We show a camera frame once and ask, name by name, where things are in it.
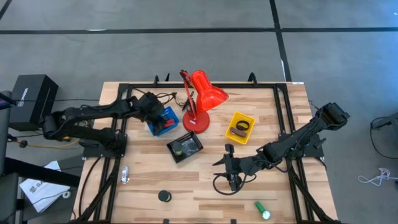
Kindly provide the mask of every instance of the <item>wooden tabletop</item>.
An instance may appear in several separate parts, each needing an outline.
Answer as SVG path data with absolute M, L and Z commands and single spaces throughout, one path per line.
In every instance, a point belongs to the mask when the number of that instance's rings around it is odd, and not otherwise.
M 118 85 L 118 82 L 104 83 L 99 101 L 101 105 L 114 101 Z M 295 127 L 298 129 L 311 119 L 310 105 L 303 84 L 287 83 L 287 86 Z M 177 92 L 178 102 L 187 99 L 183 88 L 143 88 L 141 90 L 155 94 Z M 288 175 L 276 169 L 258 172 L 257 179 L 245 184 L 243 189 L 235 195 L 224 196 L 213 190 L 213 173 L 224 172 L 224 166 L 213 167 L 212 164 L 222 158 L 225 153 L 224 144 L 234 144 L 235 157 L 253 156 L 257 148 L 277 140 L 279 134 L 279 122 L 271 89 L 228 88 L 224 90 L 229 95 L 228 100 L 208 112 L 210 127 L 198 135 L 204 149 L 187 161 L 178 164 L 173 160 L 166 144 L 187 133 L 182 123 L 173 130 L 155 137 L 145 123 L 134 118 L 128 120 L 126 129 L 128 145 L 126 155 L 121 159 L 121 168 L 129 167 L 130 181 L 128 184 L 122 184 L 119 181 L 119 174 L 112 223 L 161 223 L 165 218 L 171 223 L 229 223 L 231 219 L 237 219 L 238 223 L 295 223 Z M 142 93 L 133 91 L 133 95 L 140 97 Z M 289 130 L 282 93 L 280 93 L 280 98 L 286 130 Z M 171 106 L 178 118 L 182 119 L 183 111 L 174 101 L 166 106 Z M 233 142 L 224 135 L 235 111 L 256 119 L 246 145 Z M 111 118 L 98 119 L 95 121 L 94 128 L 110 127 L 111 120 Z M 85 162 L 78 195 L 80 195 L 88 170 L 95 160 L 91 158 Z M 83 209 L 89 205 L 98 192 L 103 161 L 104 159 L 101 159 L 97 163 L 88 179 L 83 196 Z M 325 168 L 312 158 L 304 158 L 303 163 L 310 193 L 326 214 L 337 218 Z M 281 163 L 280 167 L 285 169 L 285 162 Z M 230 191 L 225 179 L 219 179 L 217 186 L 222 191 Z M 161 190 L 171 192 L 172 200 L 169 203 L 161 202 L 157 198 Z M 306 218 L 301 194 L 299 197 L 303 218 Z M 105 195 L 101 210 L 102 218 L 105 217 L 107 200 L 108 195 Z M 271 211 L 271 220 L 265 222 L 262 219 L 254 206 L 255 201 L 260 201 L 266 209 Z M 76 198 L 74 206 L 76 214 L 78 202 L 79 198 Z

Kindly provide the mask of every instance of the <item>black box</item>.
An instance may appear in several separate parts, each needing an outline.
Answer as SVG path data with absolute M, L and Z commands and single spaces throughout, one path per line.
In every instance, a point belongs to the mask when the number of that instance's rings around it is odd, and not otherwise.
M 19 75 L 12 99 L 9 127 L 17 131 L 39 129 L 40 118 L 51 113 L 58 85 L 46 75 Z

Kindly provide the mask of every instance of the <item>paper sheet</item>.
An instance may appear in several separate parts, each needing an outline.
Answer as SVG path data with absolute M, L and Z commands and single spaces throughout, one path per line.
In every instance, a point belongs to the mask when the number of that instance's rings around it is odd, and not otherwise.
M 45 166 L 45 168 L 60 171 L 60 166 L 57 161 L 52 161 Z M 29 198 L 30 202 L 33 204 L 37 212 L 43 212 L 51 204 L 54 203 L 59 197 L 61 197 L 63 192 L 70 189 L 69 186 L 50 184 L 43 182 L 41 180 L 27 179 L 23 181 L 20 185 L 21 189 L 24 191 L 26 196 Z

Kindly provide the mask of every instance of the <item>yellow box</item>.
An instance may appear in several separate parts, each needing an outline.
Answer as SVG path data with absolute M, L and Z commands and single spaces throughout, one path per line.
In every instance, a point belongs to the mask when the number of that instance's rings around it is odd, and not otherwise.
M 233 134 L 230 131 L 231 128 L 235 128 L 236 127 L 236 123 L 238 121 L 247 121 L 250 124 L 249 129 L 244 131 L 245 133 L 248 134 L 245 138 L 242 137 L 242 136 L 238 136 L 237 134 Z M 250 117 L 248 115 L 242 114 L 240 112 L 235 112 L 234 116 L 232 117 L 231 122 L 229 123 L 228 129 L 225 132 L 225 136 L 227 138 L 229 138 L 229 139 L 232 139 L 232 140 L 238 142 L 238 143 L 246 144 L 246 143 L 248 143 L 251 131 L 253 130 L 254 122 L 255 122 L 254 118 L 252 118 L 252 117 Z

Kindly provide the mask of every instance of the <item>gray floor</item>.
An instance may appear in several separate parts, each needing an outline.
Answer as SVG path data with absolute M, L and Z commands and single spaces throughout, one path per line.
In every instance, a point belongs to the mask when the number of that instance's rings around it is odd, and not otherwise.
M 0 21 L 4 29 L 133 29 L 171 27 L 273 27 L 269 1 L 222 0 L 13 0 Z M 398 26 L 397 1 L 276 0 L 286 27 Z M 292 80 L 305 82 L 316 105 L 335 101 L 350 115 L 337 132 L 323 133 L 330 186 L 339 219 L 347 223 L 397 223 L 398 190 L 361 184 L 378 167 L 398 176 L 397 160 L 374 151 L 369 123 L 398 112 L 397 32 L 283 34 Z M 105 81 L 179 80 L 178 71 L 203 69 L 213 81 L 283 81 L 274 33 L 0 35 L 0 90 L 20 74 L 45 73 L 60 85 L 57 98 L 99 98 Z M 79 102 L 57 103 L 56 109 Z M 378 148 L 398 157 L 390 128 L 374 133 Z M 41 137 L 34 143 L 56 144 Z M 34 164 L 81 154 L 81 149 L 18 148 L 7 156 Z M 69 211 L 30 223 L 65 220 Z

